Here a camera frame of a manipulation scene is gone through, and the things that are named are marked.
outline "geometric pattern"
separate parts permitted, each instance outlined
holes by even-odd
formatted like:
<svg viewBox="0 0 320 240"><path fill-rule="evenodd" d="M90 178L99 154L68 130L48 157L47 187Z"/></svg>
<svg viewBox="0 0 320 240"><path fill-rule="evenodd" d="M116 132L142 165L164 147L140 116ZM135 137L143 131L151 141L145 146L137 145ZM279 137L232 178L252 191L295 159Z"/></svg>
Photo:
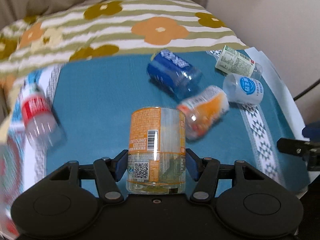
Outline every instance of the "geometric pattern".
<svg viewBox="0 0 320 240"><path fill-rule="evenodd" d="M254 153L256 167L285 187L275 145L260 105L238 105Z"/></svg>
<svg viewBox="0 0 320 240"><path fill-rule="evenodd" d="M218 49L218 50L207 50L206 53L211 55L211 56L214 56L216 58L216 60L219 59L219 56L221 54L221 51L222 49Z"/></svg>

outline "blue bottle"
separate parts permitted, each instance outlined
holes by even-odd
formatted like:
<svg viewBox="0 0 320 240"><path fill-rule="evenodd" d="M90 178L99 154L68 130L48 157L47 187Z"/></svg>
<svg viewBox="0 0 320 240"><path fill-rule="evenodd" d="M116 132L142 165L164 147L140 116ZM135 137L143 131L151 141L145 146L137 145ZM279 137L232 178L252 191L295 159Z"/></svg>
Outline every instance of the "blue bottle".
<svg viewBox="0 0 320 240"><path fill-rule="evenodd" d="M173 52L163 49L148 64L148 75L163 84L178 99L184 99L197 92L202 73Z"/></svg>

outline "crushed plastic bottle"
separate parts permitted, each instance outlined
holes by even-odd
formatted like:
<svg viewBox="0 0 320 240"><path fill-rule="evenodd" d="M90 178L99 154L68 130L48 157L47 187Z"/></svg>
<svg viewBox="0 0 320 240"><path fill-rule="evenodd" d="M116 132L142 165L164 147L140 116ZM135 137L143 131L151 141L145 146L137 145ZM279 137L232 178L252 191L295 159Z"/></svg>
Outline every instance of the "crushed plastic bottle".
<svg viewBox="0 0 320 240"><path fill-rule="evenodd" d="M61 139L61 130L44 92L36 83L21 90L21 112L28 141L33 149L46 150Z"/></svg>
<svg viewBox="0 0 320 240"><path fill-rule="evenodd" d="M229 103L221 88L209 86L201 94L183 100L177 109L186 116L186 138L194 140L205 135L229 110Z"/></svg>

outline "blurred bottle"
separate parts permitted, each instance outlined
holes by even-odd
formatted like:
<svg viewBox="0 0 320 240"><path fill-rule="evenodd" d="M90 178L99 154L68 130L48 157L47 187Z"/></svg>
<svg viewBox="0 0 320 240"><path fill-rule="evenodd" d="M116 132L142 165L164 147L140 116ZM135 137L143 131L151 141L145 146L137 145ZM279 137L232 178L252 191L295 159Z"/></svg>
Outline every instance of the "blurred bottle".
<svg viewBox="0 0 320 240"><path fill-rule="evenodd" d="M201 94L183 100L177 109L186 116L186 138L194 140L205 135L229 110L229 103L221 88L209 86Z"/></svg>
<svg viewBox="0 0 320 240"><path fill-rule="evenodd" d="M43 91L36 83L21 91L21 112L28 141L33 149L46 150L61 139L61 131Z"/></svg>
<svg viewBox="0 0 320 240"><path fill-rule="evenodd" d="M202 73L173 52L163 49L147 67L148 75L169 88L178 99L191 96L197 91Z"/></svg>
<svg viewBox="0 0 320 240"><path fill-rule="evenodd" d="M222 88L229 102L242 105L258 105L264 94L260 81L238 74L227 75Z"/></svg>
<svg viewBox="0 0 320 240"><path fill-rule="evenodd" d="M224 46L215 67L227 74L235 73L259 80L262 76L262 66L246 55Z"/></svg>

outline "qr code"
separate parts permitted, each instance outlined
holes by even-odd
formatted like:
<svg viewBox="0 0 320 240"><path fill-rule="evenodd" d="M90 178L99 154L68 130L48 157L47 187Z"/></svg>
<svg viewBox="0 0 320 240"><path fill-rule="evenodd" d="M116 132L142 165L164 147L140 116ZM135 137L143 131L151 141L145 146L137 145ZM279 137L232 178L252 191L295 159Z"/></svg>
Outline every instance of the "qr code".
<svg viewBox="0 0 320 240"><path fill-rule="evenodd" d="M133 177L135 179L149 179L149 163L134 163Z"/></svg>

